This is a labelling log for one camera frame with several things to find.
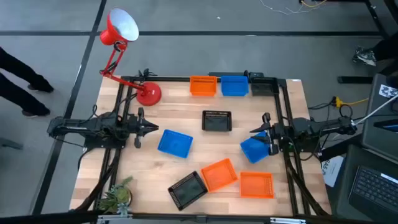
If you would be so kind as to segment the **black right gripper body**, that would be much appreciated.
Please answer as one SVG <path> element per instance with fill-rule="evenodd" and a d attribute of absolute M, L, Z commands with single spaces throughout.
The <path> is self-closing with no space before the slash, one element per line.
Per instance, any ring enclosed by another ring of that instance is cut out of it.
<path fill-rule="evenodd" d="M 277 142 L 277 134 L 275 127 L 271 125 L 271 115 L 268 112 L 265 112 L 262 115 L 262 120 L 264 122 L 265 131 L 267 132 L 267 137 L 269 138 L 269 155 L 274 156 L 279 153 L 279 145 Z"/>

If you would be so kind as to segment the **blue plastic basket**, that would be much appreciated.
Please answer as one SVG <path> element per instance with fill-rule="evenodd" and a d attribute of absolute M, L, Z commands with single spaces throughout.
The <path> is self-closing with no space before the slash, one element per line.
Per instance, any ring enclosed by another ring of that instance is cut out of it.
<path fill-rule="evenodd" d="M 157 149 L 161 152 L 186 159 L 190 152 L 193 137 L 165 129 Z"/>
<path fill-rule="evenodd" d="M 249 91 L 248 78 L 245 76 L 222 76 L 221 92 L 224 96 L 246 96 Z"/>
<path fill-rule="evenodd" d="M 255 164 L 269 155 L 269 144 L 248 138 L 241 144 L 241 149 L 250 163 Z"/>

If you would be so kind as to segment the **black plastic basket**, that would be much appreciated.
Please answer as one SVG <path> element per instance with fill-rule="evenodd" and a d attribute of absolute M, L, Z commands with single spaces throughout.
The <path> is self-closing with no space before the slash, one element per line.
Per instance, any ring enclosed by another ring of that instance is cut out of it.
<path fill-rule="evenodd" d="M 251 90 L 253 96 L 278 95 L 278 80 L 270 77 L 254 77 L 251 79 Z"/>
<path fill-rule="evenodd" d="M 197 171 L 193 171 L 169 187 L 168 192 L 178 210 L 182 211 L 207 194 L 208 189 Z"/>
<path fill-rule="evenodd" d="M 204 131 L 232 131 L 232 114 L 230 111 L 202 111 L 201 128 Z"/>

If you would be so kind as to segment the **orange plastic basket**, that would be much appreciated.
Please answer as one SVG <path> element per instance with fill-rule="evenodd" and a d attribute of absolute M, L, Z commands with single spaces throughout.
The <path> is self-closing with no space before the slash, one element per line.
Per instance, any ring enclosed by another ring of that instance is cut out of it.
<path fill-rule="evenodd" d="M 217 80 L 217 77 L 211 76 L 191 76 L 190 93 L 194 96 L 215 96 Z"/>
<path fill-rule="evenodd" d="M 270 172 L 240 172 L 239 191 L 246 198 L 274 198 L 273 175 Z"/>
<path fill-rule="evenodd" d="M 201 176 L 209 192 L 215 192 L 238 180 L 231 160 L 228 158 L 202 168 Z"/>

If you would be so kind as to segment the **red desk lamp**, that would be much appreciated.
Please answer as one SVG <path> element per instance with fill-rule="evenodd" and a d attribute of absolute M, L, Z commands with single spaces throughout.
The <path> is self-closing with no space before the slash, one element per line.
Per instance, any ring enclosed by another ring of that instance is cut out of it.
<path fill-rule="evenodd" d="M 114 75 L 128 43 L 136 41 L 138 37 L 139 28 L 133 17 L 124 9 L 112 8 L 106 18 L 106 29 L 100 33 L 99 38 L 102 44 L 112 45 L 113 51 L 105 68 L 99 73 L 106 78 L 135 88 L 137 101 L 144 106 L 152 106 L 161 99 L 162 92 L 158 84 L 151 82 L 135 84 Z"/>

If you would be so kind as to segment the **black bar-shaped device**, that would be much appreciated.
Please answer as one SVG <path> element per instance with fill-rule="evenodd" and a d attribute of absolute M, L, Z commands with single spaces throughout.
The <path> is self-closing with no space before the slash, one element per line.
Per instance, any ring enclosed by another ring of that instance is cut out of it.
<path fill-rule="evenodd" d="M 245 70 L 244 72 L 209 72 L 208 76 L 222 77 L 222 76 L 245 76 L 248 79 L 254 77 L 264 77 L 261 72 L 249 72 Z"/>

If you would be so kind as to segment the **white paper sheet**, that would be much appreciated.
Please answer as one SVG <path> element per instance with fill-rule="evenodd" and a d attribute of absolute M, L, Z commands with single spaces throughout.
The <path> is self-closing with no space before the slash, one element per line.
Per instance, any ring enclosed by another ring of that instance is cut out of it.
<path fill-rule="evenodd" d="M 325 184 L 329 187 L 334 187 L 341 165 L 344 161 L 344 157 L 336 156 L 327 161 L 321 163 L 322 174 Z"/>

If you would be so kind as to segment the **small green potted plant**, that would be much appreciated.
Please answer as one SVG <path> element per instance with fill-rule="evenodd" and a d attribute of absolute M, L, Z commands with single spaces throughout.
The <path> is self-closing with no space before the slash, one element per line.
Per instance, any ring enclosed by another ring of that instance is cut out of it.
<path fill-rule="evenodd" d="M 129 176 L 115 184 L 105 193 L 105 198 L 99 201 L 99 209 L 105 213 L 119 214 L 121 217 L 127 216 L 132 200 L 132 193 L 127 186 L 132 180 Z"/>

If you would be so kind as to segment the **black cart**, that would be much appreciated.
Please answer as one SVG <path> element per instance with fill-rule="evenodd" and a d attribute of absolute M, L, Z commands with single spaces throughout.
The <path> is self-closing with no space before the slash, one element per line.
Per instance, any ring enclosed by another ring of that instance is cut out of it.
<path fill-rule="evenodd" d="M 356 145 L 349 145 L 345 157 L 344 170 L 340 178 L 340 190 L 336 199 L 336 214 L 340 217 L 354 220 L 398 224 L 398 219 L 377 218 L 373 220 L 349 204 L 349 193 L 359 166 L 366 166 L 398 180 L 398 163 L 380 157 Z"/>

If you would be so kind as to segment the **black white marker sticker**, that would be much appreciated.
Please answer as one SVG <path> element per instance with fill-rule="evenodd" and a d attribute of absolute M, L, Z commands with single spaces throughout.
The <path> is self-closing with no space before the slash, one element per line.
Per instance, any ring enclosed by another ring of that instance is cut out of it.
<path fill-rule="evenodd" d="M 398 95 L 398 89 L 381 84 L 379 88 L 379 95 L 386 98 L 393 98 Z"/>

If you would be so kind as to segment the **black crossbar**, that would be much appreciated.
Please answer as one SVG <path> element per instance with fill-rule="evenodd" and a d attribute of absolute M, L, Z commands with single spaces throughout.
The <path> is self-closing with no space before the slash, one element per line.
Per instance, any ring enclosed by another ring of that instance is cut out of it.
<path fill-rule="evenodd" d="M 270 224 L 271 217 L 277 216 L 240 216 L 240 215 L 187 215 L 187 214 L 161 214 L 161 213 L 129 213 L 133 219 L 140 220 L 180 220 L 198 223 L 208 222 L 259 222 Z M 87 212 L 66 212 L 66 213 L 48 213 L 39 215 L 26 215 L 19 217 L 0 218 L 0 224 L 82 224 L 97 221 L 98 216 L 109 215 L 102 214 L 99 211 Z M 351 220 L 335 217 L 320 217 L 314 215 L 297 215 L 292 217 L 277 218 L 296 218 L 306 220 L 307 224 L 392 224 L 373 221 Z"/>

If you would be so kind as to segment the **black table leg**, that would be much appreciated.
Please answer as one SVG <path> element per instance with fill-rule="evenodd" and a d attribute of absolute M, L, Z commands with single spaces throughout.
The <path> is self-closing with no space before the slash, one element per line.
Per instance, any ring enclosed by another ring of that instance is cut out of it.
<path fill-rule="evenodd" d="M 384 0 L 363 0 L 377 31 L 383 38 L 395 33 L 395 20 Z"/>

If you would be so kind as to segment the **black metal table frame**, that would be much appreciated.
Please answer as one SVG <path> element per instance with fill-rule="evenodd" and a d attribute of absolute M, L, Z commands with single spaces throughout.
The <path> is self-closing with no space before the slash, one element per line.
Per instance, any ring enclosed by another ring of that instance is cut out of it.
<path fill-rule="evenodd" d="M 240 148 L 241 141 L 262 123 L 268 112 L 273 122 L 287 122 L 294 117 L 307 117 L 308 109 L 300 80 L 279 80 L 279 94 L 273 96 L 214 97 L 192 96 L 187 77 L 154 77 L 162 89 L 161 101 L 145 109 L 145 117 L 161 130 L 171 129 L 193 137 L 186 159 L 157 149 L 162 131 L 142 138 L 140 148 L 128 140 L 123 149 L 94 149 L 81 161 L 70 207 L 76 208 L 90 194 L 107 165 L 119 156 L 119 165 L 112 182 L 132 176 L 129 184 L 133 198 L 131 213 L 187 215 L 240 215 L 292 217 L 311 215 L 313 210 L 292 177 L 286 171 L 288 154 L 267 157 L 250 163 Z M 232 131 L 204 131 L 202 111 L 230 111 Z M 237 173 L 242 171 L 270 172 L 273 175 L 274 198 L 244 198 L 239 182 L 209 192 L 186 209 L 179 211 L 168 188 L 193 171 L 230 159 Z"/>

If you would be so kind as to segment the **small black clamp mount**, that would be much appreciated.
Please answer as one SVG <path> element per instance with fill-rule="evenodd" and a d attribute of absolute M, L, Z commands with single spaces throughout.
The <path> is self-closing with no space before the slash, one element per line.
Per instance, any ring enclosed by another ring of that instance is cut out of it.
<path fill-rule="evenodd" d="M 146 68 L 143 71 L 138 70 L 137 76 L 140 77 L 141 79 L 145 80 L 146 78 L 148 78 L 150 76 L 157 76 L 157 74 L 151 72 L 149 70 L 149 68 Z"/>

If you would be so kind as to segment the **silver metal bracket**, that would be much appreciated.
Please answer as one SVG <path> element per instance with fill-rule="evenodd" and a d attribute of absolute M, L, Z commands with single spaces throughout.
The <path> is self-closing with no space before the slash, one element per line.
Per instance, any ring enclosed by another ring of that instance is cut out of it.
<path fill-rule="evenodd" d="M 132 220 L 133 215 L 127 214 L 124 216 L 120 215 L 100 215 L 97 218 L 96 224 L 110 224 L 113 221 L 125 221 L 125 220 Z"/>
<path fill-rule="evenodd" d="M 307 224 L 306 220 L 296 218 L 277 218 L 271 217 L 270 224 Z"/>

